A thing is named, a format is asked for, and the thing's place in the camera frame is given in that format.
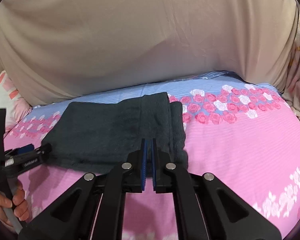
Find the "folded towel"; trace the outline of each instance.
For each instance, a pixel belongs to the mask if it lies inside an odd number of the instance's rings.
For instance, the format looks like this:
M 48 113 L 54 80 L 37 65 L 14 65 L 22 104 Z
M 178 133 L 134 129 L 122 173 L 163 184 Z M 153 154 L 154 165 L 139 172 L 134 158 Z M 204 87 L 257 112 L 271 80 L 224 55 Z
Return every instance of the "folded towel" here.
M 169 103 L 167 93 L 117 104 L 72 102 L 42 143 L 52 145 L 48 164 L 102 174 L 140 149 L 142 138 L 156 138 L 159 149 L 187 168 L 182 104 Z

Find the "blue gripper pad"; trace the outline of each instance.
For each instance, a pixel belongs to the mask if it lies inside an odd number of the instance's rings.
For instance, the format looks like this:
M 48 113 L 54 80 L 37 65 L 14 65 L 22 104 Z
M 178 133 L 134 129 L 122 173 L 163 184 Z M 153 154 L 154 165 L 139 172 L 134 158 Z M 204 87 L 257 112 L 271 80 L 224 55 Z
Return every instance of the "blue gripper pad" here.
M 147 152 L 148 152 L 148 141 L 145 140 L 145 146 L 143 148 L 143 158 L 142 158 L 142 166 L 141 166 L 141 189 L 145 190 L 146 186 L 146 167 L 147 167 Z
M 22 154 L 22 153 L 26 153 L 26 152 L 31 152 L 34 150 L 34 146 L 33 144 L 28 144 L 26 146 L 23 146 L 21 148 L 18 149 L 17 154 Z
M 152 184 L 153 184 L 153 189 L 155 190 L 155 187 L 157 185 L 157 180 L 156 180 L 156 173 L 155 173 L 156 170 L 155 170 L 153 140 L 151 140 L 151 160 L 152 160 Z

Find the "finger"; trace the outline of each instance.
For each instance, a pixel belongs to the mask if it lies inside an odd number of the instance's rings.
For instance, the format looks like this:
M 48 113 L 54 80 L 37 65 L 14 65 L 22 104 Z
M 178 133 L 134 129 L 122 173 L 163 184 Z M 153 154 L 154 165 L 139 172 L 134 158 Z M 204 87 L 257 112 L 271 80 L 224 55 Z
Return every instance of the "finger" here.
M 21 217 L 19 217 L 20 221 L 25 221 L 29 218 L 29 210 L 26 210 L 26 212 L 23 213 Z
M 22 182 L 20 180 L 17 181 L 17 188 L 18 189 L 23 189 Z
M 11 208 L 12 201 L 0 194 L 0 207 Z
M 10 222 L 10 220 L 9 219 L 7 219 L 6 221 L 3 221 L 3 222 L 5 222 L 8 226 L 11 226 L 11 227 L 13 227 L 13 225 L 11 224 L 11 222 Z
M 26 200 L 22 201 L 20 205 L 18 205 L 15 210 L 14 214 L 16 217 L 21 217 L 28 209 L 28 202 Z
M 25 199 L 25 191 L 23 189 L 17 189 L 16 194 L 13 196 L 13 203 L 18 206 Z

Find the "mattress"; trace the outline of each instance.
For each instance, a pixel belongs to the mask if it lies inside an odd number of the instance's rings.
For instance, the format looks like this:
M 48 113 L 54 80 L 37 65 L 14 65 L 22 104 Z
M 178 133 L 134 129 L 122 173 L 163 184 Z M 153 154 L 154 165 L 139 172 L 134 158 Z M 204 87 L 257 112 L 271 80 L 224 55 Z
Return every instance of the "mattress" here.
M 36 106 L 4 139 L 5 149 L 41 144 L 70 102 L 118 103 L 166 91 L 183 104 L 189 172 L 212 172 L 279 228 L 300 219 L 300 122 L 269 84 L 245 83 L 231 72 L 145 84 Z M 41 165 L 21 176 L 31 218 L 82 172 Z M 127 194 L 122 239 L 178 239 L 171 194 Z

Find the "pink pillow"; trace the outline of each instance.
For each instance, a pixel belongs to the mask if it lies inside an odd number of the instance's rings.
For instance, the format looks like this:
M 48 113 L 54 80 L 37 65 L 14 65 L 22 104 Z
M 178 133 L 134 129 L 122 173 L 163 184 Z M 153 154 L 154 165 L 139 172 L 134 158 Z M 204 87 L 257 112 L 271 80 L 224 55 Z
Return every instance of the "pink pillow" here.
M 31 112 L 31 106 L 20 95 L 5 71 L 0 74 L 0 108 L 7 109 L 5 135 Z

